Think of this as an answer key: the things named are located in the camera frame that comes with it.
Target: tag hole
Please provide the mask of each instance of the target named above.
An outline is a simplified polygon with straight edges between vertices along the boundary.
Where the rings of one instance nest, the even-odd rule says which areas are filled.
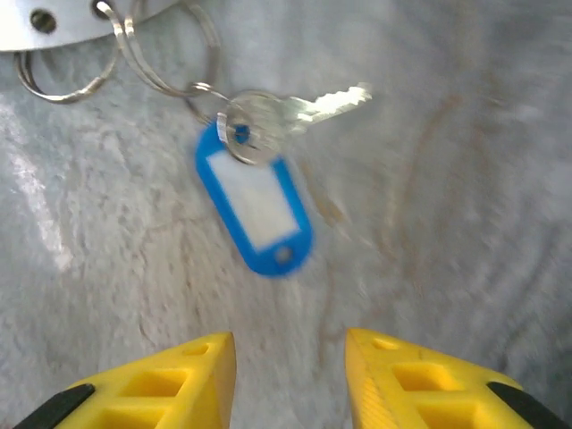
[[[250,128],[243,123],[234,126],[234,138],[241,145],[245,144],[250,137]]]
[[[274,257],[276,258],[276,262],[278,264],[288,264],[294,257],[294,251],[291,248],[282,246],[276,250]]]

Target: key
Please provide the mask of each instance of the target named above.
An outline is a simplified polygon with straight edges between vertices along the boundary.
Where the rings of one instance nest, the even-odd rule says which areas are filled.
[[[245,164],[268,164],[286,146],[286,140],[310,125],[353,110],[372,99],[366,84],[359,84],[315,101],[278,98],[263,91],[238,94],[217,117],[219,139]]]

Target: key tag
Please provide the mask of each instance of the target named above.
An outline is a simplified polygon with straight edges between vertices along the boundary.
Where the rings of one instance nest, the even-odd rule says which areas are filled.
[[[245,145],[248,131],[237,127]],[[278,277],[303,265],[314,234],[282,156],[270,164],[244,164],[227,151],[212,122],[198,142],[195,165],[248,268]]]

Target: yellow object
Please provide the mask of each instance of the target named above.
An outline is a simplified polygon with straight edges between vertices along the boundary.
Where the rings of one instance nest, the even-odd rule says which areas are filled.
[[[226,429],[235,376],[232,334],[208,335],[75,383],[96,391],[57,429]]]
[[[507,376],[377,332],[348,330],[346,376],[354,429],[531,427],[486,386]]]

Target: fabric surface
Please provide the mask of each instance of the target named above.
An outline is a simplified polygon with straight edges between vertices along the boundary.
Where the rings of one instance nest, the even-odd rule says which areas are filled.
[[[0,422],[232,330],[233,428],[349,428],[349,326],[502,371],[572,422],[572,3],[204,6],[227,94],[360,81],[381,94],[291,142],[311,260],[281,281],[244,266],[192,169],[202,127],[124,63],[89,100],[56,106],[0,55]],[[166,80],[201,79],[205,48],[180,9],[139,36]],[[38,83],[74,89],[110,49],[38,55]]]

